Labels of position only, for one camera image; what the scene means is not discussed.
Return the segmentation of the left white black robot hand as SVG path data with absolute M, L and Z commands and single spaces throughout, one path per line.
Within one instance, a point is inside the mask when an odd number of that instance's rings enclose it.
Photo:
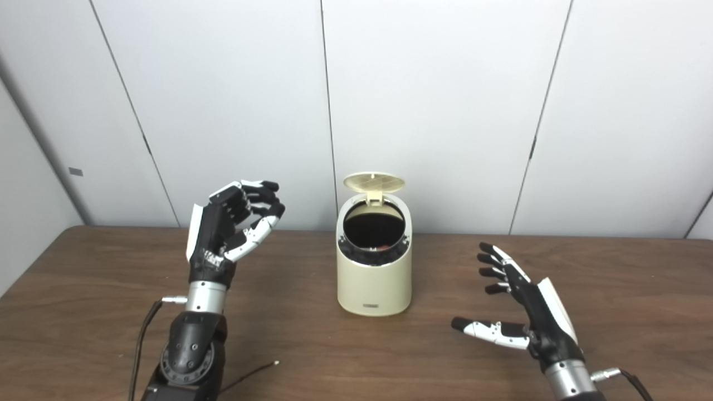
M 229 288 L 237 261 L 254 251 L 285 212 L 274 181 L 233 181 L 195 204 L 189 224 L 186 258 L 189 282 Z

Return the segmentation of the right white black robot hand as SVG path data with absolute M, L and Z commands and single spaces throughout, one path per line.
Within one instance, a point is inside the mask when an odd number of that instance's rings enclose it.
M 456 316 L 451 327 L 501 347 L 526 350 L 542 371 L 566 360 L 585 362 L 572 322 L 551 281 L 546 277 L 533 282 L 509 254 L 494 244 L 480 243 L 479 248 L 478 260 L 486 264 L 479 268 L 479 274 L 497 279 L 485 287 L 485 292 L 511 295 L 524 308 L 528 323 Z

